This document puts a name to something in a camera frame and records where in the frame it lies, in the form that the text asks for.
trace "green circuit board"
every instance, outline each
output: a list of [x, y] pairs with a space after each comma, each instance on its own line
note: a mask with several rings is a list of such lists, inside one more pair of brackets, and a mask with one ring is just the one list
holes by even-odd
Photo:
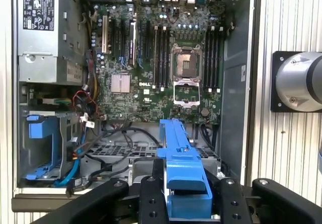
[[[179, 118], [186, 123], [219, 123], [221, 45], [216, 52], [217, 85], [212, 89], [205, 86], [204, 78], [208, 76], [204, 65], [206, 32], [213, 26], [220, 36], [223, 3], [182, 6], [176, 17], [173, 7], [161, 4], [138, 8], [100, 5], [96, 9], [92, 50], [100, 84], [101, 114], [108, 119], [124, 119], [138, 113], [149, 122]], [[134, 49], [131, 45], [133, 22], [137, 32]], [[129, 56], [131, 50], [135, 50], [134, 61]], [[191, 84], [180, 85], [182, 79], [190, 79]], [[133, 116], [131, 120], [142, 121], [142, 118]]]

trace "warning label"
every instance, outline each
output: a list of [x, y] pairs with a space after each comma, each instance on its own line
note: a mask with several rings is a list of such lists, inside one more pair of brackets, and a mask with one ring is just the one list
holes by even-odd
[[55, 0], [24, 0], [23, 29], [54, 31]]

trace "chipset heatsink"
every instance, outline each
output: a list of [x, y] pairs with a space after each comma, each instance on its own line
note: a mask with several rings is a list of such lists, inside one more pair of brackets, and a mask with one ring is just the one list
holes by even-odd
[[111, 81], [111, 92], [129, 93], [131, 76], [128, 74], [113, 74]]

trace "blue drive bracket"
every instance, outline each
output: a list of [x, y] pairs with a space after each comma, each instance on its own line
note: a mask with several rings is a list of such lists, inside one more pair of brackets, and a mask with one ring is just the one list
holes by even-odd
[[158, 148], [166, 160], [167, 206], [169, 217], [211, 218], [212, 193], [199, 153], [190, 146], [188, 134], [177, 119], [160, 120], [160, 139], [167, 147]]
[[26, 176], [27, 180], [36, 180], [48, 171], [51, 171], [58, 164], [58, 118], [42, 118], [38, 115], [30, 115], [27, 117], [27, 121], [29, 123], [29, 138], [40, 139], [51, 136], [51, 161], [38, 167], [34, 173], [29, 173]]

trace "dimm slot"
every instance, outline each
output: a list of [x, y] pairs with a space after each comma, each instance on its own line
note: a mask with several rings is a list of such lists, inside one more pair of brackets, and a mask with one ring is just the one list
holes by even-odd
[[153, 58], [153, 63], [154, 63], [154, 71], [153, 71], [153, 85], [154, 87], [157, 86], [158, 84], [158, 70], [159, 70], [159, 67], [158, 67], [158, 58], [157, 58], [157, 34], [158, 34], [158, 26], [155, 26], [154, 27], [154, 58]]

